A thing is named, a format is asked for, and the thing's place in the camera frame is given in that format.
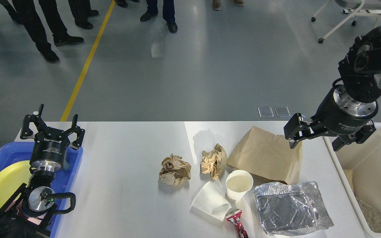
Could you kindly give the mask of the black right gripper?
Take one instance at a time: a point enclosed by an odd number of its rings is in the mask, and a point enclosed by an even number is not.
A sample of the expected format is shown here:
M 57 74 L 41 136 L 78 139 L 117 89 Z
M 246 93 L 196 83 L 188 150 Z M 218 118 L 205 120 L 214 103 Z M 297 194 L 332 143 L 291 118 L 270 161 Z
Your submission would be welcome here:
M 305 139 L 321 136 L 321 123 L 339 136 L 332 142 L 333 151 L 353 142 L 364 143 L 375 131 L 372 120 L 378 113 L 376 101 L 364 103 L 353 99 L 345 86 L 335 85 L 319 105 L 316 114 L 306 118 L 295 113 L 284 126 L 284 136 L 289 140 L 290 148 Z

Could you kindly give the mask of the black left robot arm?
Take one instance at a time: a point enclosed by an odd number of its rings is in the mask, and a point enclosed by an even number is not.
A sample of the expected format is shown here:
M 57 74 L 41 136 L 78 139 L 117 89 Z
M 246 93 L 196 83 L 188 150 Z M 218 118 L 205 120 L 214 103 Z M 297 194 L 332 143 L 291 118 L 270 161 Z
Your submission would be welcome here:
M 52 188 L 56 172 L 67 169 L 67 149 L 78 150 L 85 130 L 77 125 L 78 115 L 67 130 L 52 128 L 42 120 L 44 105 L 36 114 L 24 117 L 21 139 L 33 139 L 30 182 L 22 183 L 0 208 L 0 238 L 48 238 L 50 220 L 74 210 L 76 195 L 56 193 Z

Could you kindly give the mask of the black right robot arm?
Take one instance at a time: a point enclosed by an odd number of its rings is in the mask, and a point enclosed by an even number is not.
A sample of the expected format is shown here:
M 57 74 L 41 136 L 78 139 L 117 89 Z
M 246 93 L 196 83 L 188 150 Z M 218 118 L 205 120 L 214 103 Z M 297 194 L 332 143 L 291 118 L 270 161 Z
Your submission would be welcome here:
M 340 78 L 332 84 L 316 114 L 294 114 L 284 126 L 290 148 L 305 139 L 336 137 L 334 151 L 353 142 L 364 143 L 375 131 L 372 118 L 381 96 L 381 26 L 355 38 L 339 62 Z

